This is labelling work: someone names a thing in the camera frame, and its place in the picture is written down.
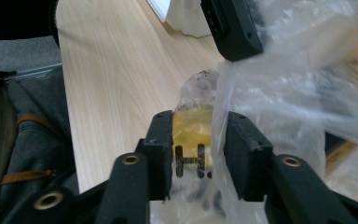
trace brown strap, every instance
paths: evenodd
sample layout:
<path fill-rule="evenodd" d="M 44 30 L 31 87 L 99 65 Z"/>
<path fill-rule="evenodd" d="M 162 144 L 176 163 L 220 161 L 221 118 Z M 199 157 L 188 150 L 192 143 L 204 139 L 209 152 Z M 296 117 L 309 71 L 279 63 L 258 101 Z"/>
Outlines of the brown strap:
<path fill-rule="evenodd" d="M 4 175 L 1 185 L 28 181 L 28 180 L 35 180 L 43 177 L 52 177 L 53 175 L 54 175 L 54 171 L 52 170 L 17 172 L 17 173 Z"/>
<path fill-rule="evenodd" d="M 57 136 L 61 138 L 61 140 L 64 140 L 65 138 L 62 137 L 62 135 L 54 128 L 54 126 L 48 122 L 48 120 L 37 116 L 36 114 L 23 114 L 21 117 L 17 119 L 17 128 L 19 128 L 20 124 L 23 123 L 26 120 L 30 120 L 36 123 L 39 123 L 43 126 L 45 126 L 47 129 L 51 130 L 53 133 L 55 133 Z"/>

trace yellow object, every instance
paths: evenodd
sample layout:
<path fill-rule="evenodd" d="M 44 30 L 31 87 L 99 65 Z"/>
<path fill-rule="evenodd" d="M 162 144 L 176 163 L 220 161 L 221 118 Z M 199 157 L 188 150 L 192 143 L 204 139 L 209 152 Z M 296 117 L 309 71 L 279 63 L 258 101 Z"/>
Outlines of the yellow object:
<path fill-rule="evenodd" d="M 213 164 L 211 157 L 212 133 L 211 106 L 198 106 L 176 111 L 172 122 L 173 155 L 175 148 L 183 148 L 184 158 L 197 158 L 198 145 L 205 146 L 205 168 L 209 170 Z"/>

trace light wood surface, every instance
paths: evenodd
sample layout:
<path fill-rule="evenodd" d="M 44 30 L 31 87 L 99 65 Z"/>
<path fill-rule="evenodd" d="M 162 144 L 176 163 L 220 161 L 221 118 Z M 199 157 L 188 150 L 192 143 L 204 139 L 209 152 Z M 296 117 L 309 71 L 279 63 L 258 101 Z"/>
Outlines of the light wood surface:
<path fill-rule="evenodd" d="M 57 25 L 81 192 L 175 108 L 191 75 L 223 61 L 211 36 L 164 29 L 146 0 L 61 0 Z"/>

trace wooden table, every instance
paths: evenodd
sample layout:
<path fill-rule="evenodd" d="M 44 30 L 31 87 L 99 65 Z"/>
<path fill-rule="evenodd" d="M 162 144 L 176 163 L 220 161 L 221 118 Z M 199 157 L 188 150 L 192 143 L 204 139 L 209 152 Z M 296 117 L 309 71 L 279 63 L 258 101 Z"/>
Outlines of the wooden table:
<path fill-rule="evenodd" d="M 164 28 L 146 0 L 61 0 L 57 25 L 81 192 L 175 109 L 191 75 L 223 61 L 211 36 Z"/>

